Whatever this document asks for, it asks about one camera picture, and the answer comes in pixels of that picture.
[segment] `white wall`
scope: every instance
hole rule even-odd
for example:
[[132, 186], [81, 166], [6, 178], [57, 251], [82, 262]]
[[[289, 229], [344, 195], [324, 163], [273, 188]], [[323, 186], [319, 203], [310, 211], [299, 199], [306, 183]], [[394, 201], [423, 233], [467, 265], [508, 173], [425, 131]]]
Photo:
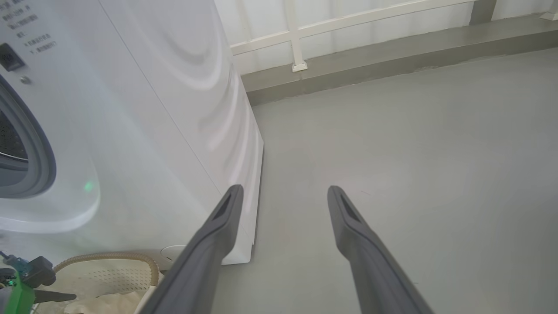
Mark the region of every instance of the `white wall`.
[[[388, 7], [405, 0], [295, 0], [300, 26], [330, 18]], [[215, 0], [229, 43], [286, 31], [283, 0]], [[246, 8], [243, 21], [237, 3]], [[544, 12], [552, 0], [498, 0], [493, 20]], [[469, 23], [472, 3], [416, 12], [301, 39], [304, 59], [331, 54], [377, 42], [424, 34]], [[236, 55], [235, 64], [241, 74], [293, 63], [290, 42]]]

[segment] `green led light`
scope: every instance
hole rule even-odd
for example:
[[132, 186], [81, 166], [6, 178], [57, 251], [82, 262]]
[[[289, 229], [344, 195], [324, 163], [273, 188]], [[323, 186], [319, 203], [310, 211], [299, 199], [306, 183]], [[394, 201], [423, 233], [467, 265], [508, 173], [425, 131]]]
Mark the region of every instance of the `green led light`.
[[83, 190], [86, 192], [91, 192], [93, 190], [93, 182], [89, 181], [83, 186]]

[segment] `beige cloth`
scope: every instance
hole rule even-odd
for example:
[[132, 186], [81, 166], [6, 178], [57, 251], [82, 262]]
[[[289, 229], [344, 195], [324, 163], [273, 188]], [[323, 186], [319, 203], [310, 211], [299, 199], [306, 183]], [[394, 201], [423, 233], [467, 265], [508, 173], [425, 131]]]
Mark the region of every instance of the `beige cloth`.
[[68, 314], [134, 314], [145, 291], [126, 294], [107, 294], [97, 298], [79, 300], [70, 303], [64, 309]]

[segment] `concrete ledge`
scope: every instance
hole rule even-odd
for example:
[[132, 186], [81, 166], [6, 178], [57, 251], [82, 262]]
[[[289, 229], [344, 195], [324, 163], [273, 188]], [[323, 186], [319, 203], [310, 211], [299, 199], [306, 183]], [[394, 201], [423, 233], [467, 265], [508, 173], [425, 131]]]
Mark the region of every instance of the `concrete ledge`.
[[530, 15], [405, 37], [242, 76], [252, 106], [464, 61], [558, 47], [558, 22]]

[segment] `green plastic part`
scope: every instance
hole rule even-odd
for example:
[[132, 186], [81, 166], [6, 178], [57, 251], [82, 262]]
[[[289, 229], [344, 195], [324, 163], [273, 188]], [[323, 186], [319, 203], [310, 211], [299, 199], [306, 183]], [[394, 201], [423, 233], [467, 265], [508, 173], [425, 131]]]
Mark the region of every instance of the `green plastic part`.
[[15, 273], [16, 279], [12, 286], [5, 314], [29, 314], [35, 302], [35, 291], [21, 282], [20, 274]]

